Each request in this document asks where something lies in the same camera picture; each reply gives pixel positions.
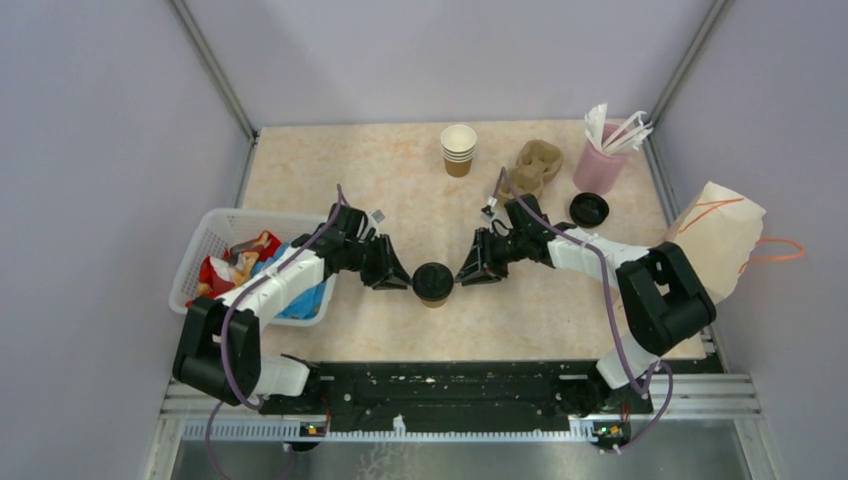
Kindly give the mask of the white plastic basket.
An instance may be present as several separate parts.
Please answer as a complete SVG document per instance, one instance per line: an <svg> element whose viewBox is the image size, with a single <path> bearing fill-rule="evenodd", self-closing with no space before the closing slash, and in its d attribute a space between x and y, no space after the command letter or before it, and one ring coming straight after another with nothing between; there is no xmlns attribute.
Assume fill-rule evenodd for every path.
<svg viewBox="0 0 848 480"><path fill-rule="evenodd" d="M260 236L264 231L281 241L312 233L325 218L319 215L217 208L209 211L195 229L173 281L169 305L177 314L187 312L186 304L197 297L203 260L222 257L225 251Z"/></svg>

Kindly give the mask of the red snack bag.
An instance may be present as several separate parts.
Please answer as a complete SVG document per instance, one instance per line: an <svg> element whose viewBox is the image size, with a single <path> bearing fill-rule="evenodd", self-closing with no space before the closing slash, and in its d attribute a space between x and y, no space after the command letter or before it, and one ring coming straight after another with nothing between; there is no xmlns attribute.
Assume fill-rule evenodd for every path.
<svg viewBox="0 0 848 480"><path fill-rule="evenodd" d="M215 298L242 286L268 261L273 262L274 255L285 246L265 230L256 238L226 248L219 256L205 256L196 275L197 285L184 306L189 307L198 297Z"/></svg>

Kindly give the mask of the stack of paper cups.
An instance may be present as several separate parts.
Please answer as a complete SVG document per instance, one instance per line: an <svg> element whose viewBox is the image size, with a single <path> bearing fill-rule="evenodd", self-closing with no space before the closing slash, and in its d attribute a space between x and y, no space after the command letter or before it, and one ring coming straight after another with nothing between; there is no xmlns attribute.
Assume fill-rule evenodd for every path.
<svg viewBox="0 0 848 480"><path fill-rule="evenodd" d="M445 171L455 178L466 176L475 155L476 132L467 125L454 124L442 131L440 142Z"/></svg>

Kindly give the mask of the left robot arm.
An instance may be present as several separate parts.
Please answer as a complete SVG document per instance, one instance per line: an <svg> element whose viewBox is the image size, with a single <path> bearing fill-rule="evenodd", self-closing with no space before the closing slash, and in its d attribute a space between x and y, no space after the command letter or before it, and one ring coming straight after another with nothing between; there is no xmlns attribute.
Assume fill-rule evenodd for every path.
<svg viewBox="0 0 848 480"><path fill-rule="evenodd" d="M290 356L261 352L261 333L299 295L350 271L373 290L405 290L411 277L388 235L366 212L336 203L311 234L297 237L258 276L187 309L172 366L173 377L219 401L259 409L282 396L297 413L319 404L314 368Z"/></svg>

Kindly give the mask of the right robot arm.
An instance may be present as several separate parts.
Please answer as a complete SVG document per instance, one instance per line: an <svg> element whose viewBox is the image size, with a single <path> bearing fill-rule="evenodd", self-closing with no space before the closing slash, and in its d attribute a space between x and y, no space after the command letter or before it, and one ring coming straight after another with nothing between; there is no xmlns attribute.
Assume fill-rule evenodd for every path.
<svg viewBox="0 0 848 480"><path fill-rule="evenodd" d="M508 276L510 264L531 260L600 281L609 313L617 293L629 331L612 331L614 348L597 361L599 376L586 385L594 409L614 411L626 400L626 385L656 369L663 355L715 320L715 304L677 244L626 245L567 222L553 225L532 194L508 201L505 211L509 231L477 229L455 280L463 286L496 283Z"/></svg>

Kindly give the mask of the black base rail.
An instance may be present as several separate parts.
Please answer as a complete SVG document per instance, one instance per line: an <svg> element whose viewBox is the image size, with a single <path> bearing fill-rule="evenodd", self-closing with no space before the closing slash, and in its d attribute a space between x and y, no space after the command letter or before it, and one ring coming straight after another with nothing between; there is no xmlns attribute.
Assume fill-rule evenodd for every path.
<svg viewBox="0 0 848 480"><path fill-rule="evenodd" d="M189 439L322 441L590 441L626 436L629 421L698 417L710 405L715 373L691 362L658 372L646 398L628 387L609 392L586 362L413 364L368 372L333 365L298 398L272 397L242 418L223 407L213 421L190 420Z"/></svg>

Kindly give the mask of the pink straw holder cup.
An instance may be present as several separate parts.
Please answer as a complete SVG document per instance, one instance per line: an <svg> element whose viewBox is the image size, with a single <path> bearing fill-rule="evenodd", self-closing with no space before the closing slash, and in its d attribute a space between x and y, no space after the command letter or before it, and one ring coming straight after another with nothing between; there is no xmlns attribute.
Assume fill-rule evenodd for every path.
<svg viewBox="0 0 848 480"><path fill-rule="evenodd" d="M588 140L580 155L572 180L581 192L608 194L614 187L631 154L602 153Z"/></svg>

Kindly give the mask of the blue snack bag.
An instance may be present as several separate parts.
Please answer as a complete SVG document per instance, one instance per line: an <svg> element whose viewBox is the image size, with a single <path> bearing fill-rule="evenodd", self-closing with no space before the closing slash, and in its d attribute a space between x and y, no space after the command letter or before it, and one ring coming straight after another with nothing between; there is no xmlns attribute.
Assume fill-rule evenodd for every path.
<svg viewBox="0 0 848 480"><path fill-rule="evenodd" d="M262 256L252 269L254 276L264 271L269 265L279 260L289 247L289 242L280 242L277 238L263 250ZM321 310L327 282L311 287L290 302L275 318L279 320L294 320L303 323L314 319Z"/></svg>

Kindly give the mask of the black lid stack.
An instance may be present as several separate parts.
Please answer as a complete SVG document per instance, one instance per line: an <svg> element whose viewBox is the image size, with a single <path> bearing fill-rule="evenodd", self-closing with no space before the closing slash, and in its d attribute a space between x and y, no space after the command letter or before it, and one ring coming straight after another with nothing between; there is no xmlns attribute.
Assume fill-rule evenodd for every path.
<svg viewBox="0 0 848 480"><path fill-rule="evenodd" d="M571 220L577 226L595 228L608 218L610 207L600 195L583 192L572 199L568 212Z"/></svg>

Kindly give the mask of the brown pulp cup carrier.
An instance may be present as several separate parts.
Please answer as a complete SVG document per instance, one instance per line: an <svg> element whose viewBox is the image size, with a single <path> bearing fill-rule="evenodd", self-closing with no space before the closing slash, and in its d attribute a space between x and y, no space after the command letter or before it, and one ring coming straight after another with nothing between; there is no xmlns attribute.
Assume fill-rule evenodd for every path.
<svg viewBox="0 0 848 480"><path fill-rule="evenodd" d="M547 184L564 164L562 150L544 140L530 140L519 151L515 165L507 169L507 177L520 195L542 197Z"/></svg>

